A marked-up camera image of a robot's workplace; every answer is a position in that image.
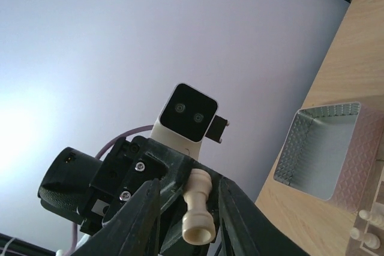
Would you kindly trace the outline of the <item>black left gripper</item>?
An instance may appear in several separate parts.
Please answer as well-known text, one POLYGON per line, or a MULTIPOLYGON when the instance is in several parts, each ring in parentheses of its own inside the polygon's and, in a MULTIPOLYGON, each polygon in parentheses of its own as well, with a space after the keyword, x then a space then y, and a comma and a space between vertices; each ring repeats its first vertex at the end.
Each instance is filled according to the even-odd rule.
POLYGON ((80 230, 94 235, 125 204, 123 192, 133 195, 148 180, 160 182, 161 253, 206 253, 209 244, 196 246, 182 238, 182 217, 187 205, 182 198, 185 185, 194 168, 206 171, 212 179, 208 212, 218 221, 218 184, 221 175, 192 158, 141 136, 126 141, 120 138, 104 161, 89 155, 80 158, 82 188, 80 230))

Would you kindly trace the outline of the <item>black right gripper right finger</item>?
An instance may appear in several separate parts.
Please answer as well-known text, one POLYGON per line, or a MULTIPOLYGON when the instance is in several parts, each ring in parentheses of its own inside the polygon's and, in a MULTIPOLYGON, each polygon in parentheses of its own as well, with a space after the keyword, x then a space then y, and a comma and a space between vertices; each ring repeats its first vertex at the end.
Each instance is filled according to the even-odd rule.
POLYGON ((261 212, 232 180, 220 180, 220 255, 307 255, 261 212))

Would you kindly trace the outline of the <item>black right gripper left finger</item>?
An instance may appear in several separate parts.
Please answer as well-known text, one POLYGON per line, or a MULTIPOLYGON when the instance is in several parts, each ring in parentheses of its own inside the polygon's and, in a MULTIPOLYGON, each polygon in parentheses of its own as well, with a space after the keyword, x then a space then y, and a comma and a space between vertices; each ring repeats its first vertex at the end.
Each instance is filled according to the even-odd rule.
POLYGON ((146 181, 120 211, 73 254, 78 256, 157 255, 160 182, 146 181))

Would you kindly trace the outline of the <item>light chess piece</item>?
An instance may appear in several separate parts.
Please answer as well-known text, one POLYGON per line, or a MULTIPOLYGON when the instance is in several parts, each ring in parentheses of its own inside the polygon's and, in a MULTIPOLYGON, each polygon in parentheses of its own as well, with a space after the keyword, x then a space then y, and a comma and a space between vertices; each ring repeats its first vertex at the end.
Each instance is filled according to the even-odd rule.
POLYGON ((365 233, 356 227, 351 228, 349 234, 352 239, 363 242, 367 247, 371 249, 380 248, 380 239, 375 234, 365 233))

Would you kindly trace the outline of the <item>light chess pawn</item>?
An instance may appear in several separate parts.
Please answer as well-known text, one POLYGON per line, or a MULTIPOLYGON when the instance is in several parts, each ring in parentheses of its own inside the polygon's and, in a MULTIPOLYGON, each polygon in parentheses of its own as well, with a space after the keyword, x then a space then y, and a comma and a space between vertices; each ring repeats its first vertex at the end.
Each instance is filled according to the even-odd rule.
POLYGON ((358 214, 361 219, 368 221, 372 225, 383 225, 383 215, 373 213, 368 210, 360 210, 358 214))

